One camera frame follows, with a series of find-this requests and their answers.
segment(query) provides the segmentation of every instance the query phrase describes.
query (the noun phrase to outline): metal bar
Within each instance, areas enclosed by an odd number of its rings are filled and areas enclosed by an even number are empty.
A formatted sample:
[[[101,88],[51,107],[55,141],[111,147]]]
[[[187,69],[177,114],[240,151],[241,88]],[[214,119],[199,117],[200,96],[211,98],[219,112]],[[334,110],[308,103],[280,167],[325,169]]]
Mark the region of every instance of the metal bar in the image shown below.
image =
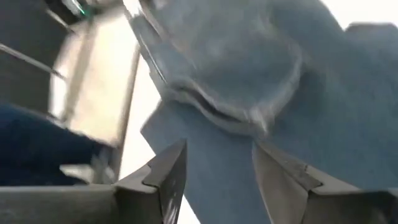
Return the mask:
[[[37,67],[37,68],[39,68],[39,69],[41,69],[41,70],[49,72],[50,74],[54,74],[55,76],[60,77],[63,80],[65,79],[65,77],[63,77],[58,71],[54,70],[53,68],[43,64],[42,62],[40,62],[38,60],[35,60],[35,59],[33,59],[33,58],[29,57],[29,56],[26,56],[26,55],[20,53],[17,50],[14,50],[14,49],[12,49],[10,47],[7,47],[4,44],[0,44],[0,50],[2,50],[3,52],[5,52],[5,53],[7,53],[9,55],[14,56],[15,58],[21,59],[21,60],[23,60],[23,61],[25,61],[25,62],[27,62],[27,63],[29,63],[29,64]]]

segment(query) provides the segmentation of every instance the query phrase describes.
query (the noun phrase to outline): dark blue jeans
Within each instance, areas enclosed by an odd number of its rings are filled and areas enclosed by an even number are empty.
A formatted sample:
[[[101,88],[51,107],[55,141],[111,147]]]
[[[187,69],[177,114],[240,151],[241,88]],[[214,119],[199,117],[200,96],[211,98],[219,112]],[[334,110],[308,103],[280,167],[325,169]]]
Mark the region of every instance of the dark blue jeans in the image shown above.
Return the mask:
[[[0,104],[0,185],[71,185],[81,180],[60,171],[89,164],[103,145],[28,111]]]

